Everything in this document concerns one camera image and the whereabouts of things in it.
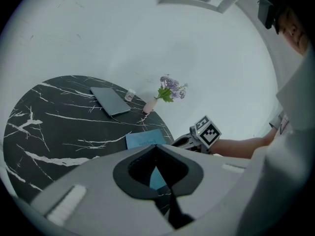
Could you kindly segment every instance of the marble table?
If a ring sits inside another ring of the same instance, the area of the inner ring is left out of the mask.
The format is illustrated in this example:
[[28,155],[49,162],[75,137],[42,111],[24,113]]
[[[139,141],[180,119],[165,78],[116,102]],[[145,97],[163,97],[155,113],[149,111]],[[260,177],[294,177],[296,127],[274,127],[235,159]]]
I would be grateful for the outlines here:
[[115,116],[119,123],[104,112],[90,87],[113,88],[121,98],[127,92],[101,79],[62,76],[33,87],[14,107],[3,153],[10,181],[26,202],[87,160],[127,149],[126,134],[160,129],[166,142],[173,142],[156,112],[142,112],[145,102],[139,97],[125,101],[131,111]]

